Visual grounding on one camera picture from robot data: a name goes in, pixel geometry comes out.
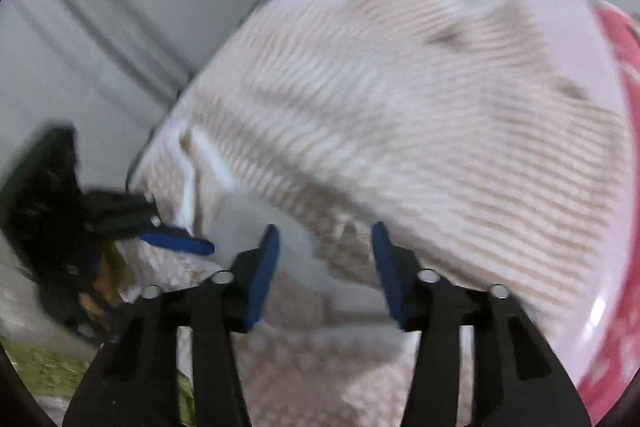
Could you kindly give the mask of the left human hand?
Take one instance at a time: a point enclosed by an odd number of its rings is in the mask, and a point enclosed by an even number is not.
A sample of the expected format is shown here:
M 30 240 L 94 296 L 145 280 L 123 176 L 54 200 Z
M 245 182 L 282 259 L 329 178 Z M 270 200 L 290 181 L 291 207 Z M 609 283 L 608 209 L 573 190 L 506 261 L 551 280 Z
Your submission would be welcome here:
M 119 291 L 128 283 L 129 277 L 126 261 L 114 242 L 102 245 L 100 261 L 92 288 L 110 306 L 119 306 L 124 301 Z

